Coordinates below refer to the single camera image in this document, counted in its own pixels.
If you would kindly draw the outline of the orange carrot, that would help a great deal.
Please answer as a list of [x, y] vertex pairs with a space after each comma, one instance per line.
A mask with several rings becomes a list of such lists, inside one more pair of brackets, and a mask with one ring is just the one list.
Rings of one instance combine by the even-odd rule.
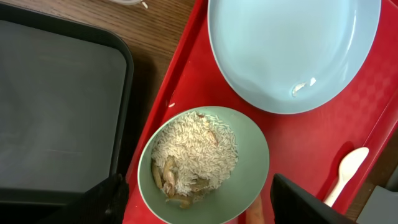
[[260, 195], [256, 197], [246, 210], [246, 224], [264, 224], [262, 198]]

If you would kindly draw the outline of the clear plastic storage box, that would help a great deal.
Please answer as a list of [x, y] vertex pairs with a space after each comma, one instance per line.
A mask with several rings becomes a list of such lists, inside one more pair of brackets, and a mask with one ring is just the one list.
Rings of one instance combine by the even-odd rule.
[[141, 4], [144, 6], [145, 9], [148, 9], [148, 5], [145, 2], [145, 0], [110, 0], [111, 2], [115, 2], [117, 4], [122, 4], [122, 5], [135, 5], [135, 4]]

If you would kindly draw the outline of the grey dishwasher rack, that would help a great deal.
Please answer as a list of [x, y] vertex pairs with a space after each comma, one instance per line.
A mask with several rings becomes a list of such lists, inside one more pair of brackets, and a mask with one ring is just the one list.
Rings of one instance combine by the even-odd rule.
[[385, 187], [375, 187], [356, 222], [359, 224], [398, 224], [397, 209], [396, 168]]

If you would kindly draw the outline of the red plastic tray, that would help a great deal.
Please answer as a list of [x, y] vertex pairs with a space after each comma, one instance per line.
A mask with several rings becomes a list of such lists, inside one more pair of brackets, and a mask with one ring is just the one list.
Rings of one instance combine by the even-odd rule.
[[225, 106], [250, 117], [262, 130], [271, 174], [280, 173], [319, 199], [337, 178], [340, 160], [357, 147], [369, 154], [334, 204], [345, 213], [397, 127], [397, 2], [383, 1], [373, 46], [358, 74], [331, 101], [306, 113], [259, 110], [229, 87], [211, 52], [206, 1], [197, 1], [160, 87], [127, 172], [130, 198], [125, 223], [158, 223], [137, 186], [146, 142], [176, 114], [199, 106]]

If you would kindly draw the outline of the light blue plate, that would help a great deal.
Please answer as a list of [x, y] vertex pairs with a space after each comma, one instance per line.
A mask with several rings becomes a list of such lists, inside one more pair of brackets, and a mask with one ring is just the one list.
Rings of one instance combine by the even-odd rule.
[[210, 0], [216, 64], [245, 101], [276, 114], [313, 110], [357, 75], [381, 0]]

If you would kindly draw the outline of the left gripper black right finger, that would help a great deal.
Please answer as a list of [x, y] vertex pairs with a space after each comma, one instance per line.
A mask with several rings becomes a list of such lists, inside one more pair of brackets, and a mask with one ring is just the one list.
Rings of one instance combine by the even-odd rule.
[[270, 198], [278, 224], [354, 224], [281, 174], [273, 176]]

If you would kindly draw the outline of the green bowl with rice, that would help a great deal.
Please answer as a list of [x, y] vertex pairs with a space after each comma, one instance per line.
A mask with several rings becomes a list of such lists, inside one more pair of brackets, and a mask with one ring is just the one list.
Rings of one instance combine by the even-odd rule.
[[269, 149], [258, 125], [231, 108], [204, 106], [197, 112], [217, 115], [230, 125], [238, 143], [238, 164], [232, 176], [203, 202], [184, 210], [165, 203], [165, 195], [150, 177], [150, 153], [154, 138], [145, 145], [137, 167], [136, 191], [146, 209], [139, 223], [226, 223], [242, 214], [260, 194], [269, 171]]

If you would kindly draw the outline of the black tray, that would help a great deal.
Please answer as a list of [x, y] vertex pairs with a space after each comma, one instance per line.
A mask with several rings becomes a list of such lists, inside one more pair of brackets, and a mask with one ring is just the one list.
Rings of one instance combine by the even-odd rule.
[[118, 35], [1, 4], [2, 223], [39, 223], [119, 174], [133, 71]]

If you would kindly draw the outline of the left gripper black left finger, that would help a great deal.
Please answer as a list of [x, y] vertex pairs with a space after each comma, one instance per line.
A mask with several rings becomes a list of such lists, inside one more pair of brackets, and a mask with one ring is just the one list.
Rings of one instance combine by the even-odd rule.
[[40, 224], [122, 224], [129, 185], [121, 174], [108, 177]]

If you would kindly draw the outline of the white plastic spoon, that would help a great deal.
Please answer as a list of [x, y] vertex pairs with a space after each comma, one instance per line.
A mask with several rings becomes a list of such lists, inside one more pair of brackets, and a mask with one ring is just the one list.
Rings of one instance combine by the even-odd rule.
[[329, 207], [333, 206], [345, 185], [355, 175], [368, 154], [369, 149], [367, 147], [361, 147], [351, 151], [341, 160], [338, 167], [338, 181], [329, 196], [324, 200], [326, 205]]

